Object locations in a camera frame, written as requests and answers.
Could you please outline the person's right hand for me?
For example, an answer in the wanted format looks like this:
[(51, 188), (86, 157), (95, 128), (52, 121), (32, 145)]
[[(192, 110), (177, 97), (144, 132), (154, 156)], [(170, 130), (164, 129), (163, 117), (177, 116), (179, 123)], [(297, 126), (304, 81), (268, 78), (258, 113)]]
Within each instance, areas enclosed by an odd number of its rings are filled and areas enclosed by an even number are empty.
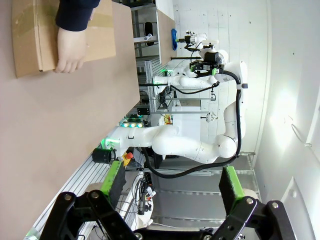
[(58, 62), (56, 73), (73, 73), (84, 63), (87, 51), (86, 31), (59, 28), (57, 34)]

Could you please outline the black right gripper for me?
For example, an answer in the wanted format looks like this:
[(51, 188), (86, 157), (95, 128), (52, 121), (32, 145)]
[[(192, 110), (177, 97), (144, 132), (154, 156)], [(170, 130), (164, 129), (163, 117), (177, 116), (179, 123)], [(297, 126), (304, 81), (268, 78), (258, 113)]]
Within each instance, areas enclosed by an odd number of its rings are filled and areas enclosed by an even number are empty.
[[(204, 54), (203, 61), (205, 63), (209, 63), (209, 64), (213, 65), (212, 66), (212, 70), (211, 70), (211, 75), (212, 76), (224, 73), (225, 65), (222, 64), (223, 61), (222, 61), (222, 58), (219, 55), (219, 52), (217, 52), (217, 51), (216, 52), (207, 51)], [(191, 62), (189, 64), (190, 72), (197, 73), (197, 72), (202, 71), (204, 69), (204, 67), (203, 67), (204, 62), (203, 61), (193, 61), (193, 62)]]

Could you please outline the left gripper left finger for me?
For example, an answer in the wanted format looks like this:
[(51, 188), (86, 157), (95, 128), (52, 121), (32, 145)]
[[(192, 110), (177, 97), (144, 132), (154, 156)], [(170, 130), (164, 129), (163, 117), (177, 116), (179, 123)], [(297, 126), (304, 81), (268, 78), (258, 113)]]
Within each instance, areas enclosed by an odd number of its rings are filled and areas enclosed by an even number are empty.
[(141, 234), (134, 232), (116, 211), (123, 186), (125, 167), (115, 160), (102, 183), (94, 189), (76, 196), (73, 192), (60, 193), (41, 233), (41, 240), (76, 240), (82, 225), (96, 222), (103, 227), (111, 240), (139, 240)]

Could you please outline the distant robot gripper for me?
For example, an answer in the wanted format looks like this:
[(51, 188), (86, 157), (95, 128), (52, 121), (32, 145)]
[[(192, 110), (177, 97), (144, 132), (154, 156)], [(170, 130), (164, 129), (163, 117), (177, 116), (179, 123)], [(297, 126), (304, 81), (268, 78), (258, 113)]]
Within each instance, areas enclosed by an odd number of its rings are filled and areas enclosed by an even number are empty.
[(196, 34), (186, 35), (184, 40), (187, 46), (194, 46), (198, 42), (198, 37)]

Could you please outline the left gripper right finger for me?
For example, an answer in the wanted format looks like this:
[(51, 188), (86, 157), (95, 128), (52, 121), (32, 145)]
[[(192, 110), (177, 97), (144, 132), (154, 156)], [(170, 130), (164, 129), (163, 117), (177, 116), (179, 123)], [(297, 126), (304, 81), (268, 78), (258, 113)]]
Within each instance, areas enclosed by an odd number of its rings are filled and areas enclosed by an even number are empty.
[(271, 200), (266, 204), (245, 195), (233, 166), (224, 166), (219, 182), (226, 218), (213, 234), (214, 240), (237, 240), (244, 228), (255, 230), (260, 240), (295, 240), (284, 204)]

